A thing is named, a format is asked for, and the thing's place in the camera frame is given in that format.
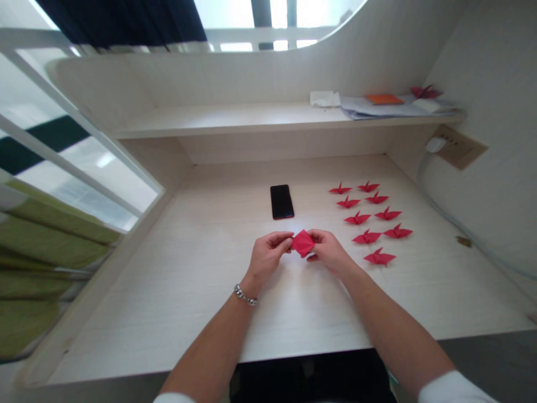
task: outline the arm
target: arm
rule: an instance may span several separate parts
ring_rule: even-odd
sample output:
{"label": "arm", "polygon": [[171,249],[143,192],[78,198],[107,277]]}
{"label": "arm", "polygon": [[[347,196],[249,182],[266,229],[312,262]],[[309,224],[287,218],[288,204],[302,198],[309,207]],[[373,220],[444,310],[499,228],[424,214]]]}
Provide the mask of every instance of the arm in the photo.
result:
{"label": "arm", "polygon": [[308,231],[316,242],[308,261],[321,260],[350,294],[373,346],[397,380],[415,397],[455,366],[442,347],[392,300],[327,231]]}
{"label": "arm", "polygon": [[[248,272],[240,283],[248,298],[257,298],[283,253],[290,253],[291,236],[292,232],[273,232],[256,240]],[[253,311],[246,301],[231,295],[186,350],[160,393],[180,392],[198,403],[218,401],[237,365]]]}

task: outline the orange notepad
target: orange notepad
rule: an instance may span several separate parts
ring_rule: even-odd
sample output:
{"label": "orange notepad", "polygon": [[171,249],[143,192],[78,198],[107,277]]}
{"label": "orange notepad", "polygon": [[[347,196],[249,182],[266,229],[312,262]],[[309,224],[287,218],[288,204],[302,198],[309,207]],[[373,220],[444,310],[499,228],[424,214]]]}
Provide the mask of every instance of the orange notepad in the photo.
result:
{"label": "orange notepad", "polygon": [[375,105],[404,104],[403,100],[400,100],[398,97],[392,94],[366,95],[365,97]]}

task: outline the dark curtain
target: dark curtain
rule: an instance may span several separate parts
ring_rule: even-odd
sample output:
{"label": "dark curtain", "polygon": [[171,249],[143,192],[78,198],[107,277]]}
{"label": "dark curtain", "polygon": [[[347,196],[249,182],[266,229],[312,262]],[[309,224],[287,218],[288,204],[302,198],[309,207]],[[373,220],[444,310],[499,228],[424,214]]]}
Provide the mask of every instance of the dark curtain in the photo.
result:
{"label": "dark curtain", "polygon": [[194,0],[37,0],[77,45],[108,49],[207,41]]}

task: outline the electrical outlet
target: electrical outlet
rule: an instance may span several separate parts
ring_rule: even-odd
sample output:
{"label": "electrical outlet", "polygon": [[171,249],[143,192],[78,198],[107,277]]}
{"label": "electrical outlet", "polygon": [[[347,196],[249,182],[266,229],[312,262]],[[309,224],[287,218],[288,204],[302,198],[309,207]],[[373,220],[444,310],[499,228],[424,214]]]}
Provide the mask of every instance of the electrical outlet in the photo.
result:
{"label": "electrical outlet", "polygon": [[488,150],[481,144],[446,125],[440,125],[433,137],[446,139],[446,144],[438,151],[438,155],[454,167],[463,170]]}

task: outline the silver bracelet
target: silver bracelet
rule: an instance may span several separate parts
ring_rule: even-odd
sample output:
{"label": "silver bracelet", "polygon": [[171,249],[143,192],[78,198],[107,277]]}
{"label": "silver bracelet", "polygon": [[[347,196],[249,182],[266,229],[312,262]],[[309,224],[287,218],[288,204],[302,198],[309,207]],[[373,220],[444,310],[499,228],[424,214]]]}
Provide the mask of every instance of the silver bracelet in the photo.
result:
{"label": "silver bracelet", "polygon": [[235,291],[235,294],[237,295],[237,297],[248,302],[248,305],[255,306],[257,304],[257,298],[248,298],[246,295],[244,295],[244,293],[242,292],[238,284],[235,284],[235,287],[233,287],[233,290]]}

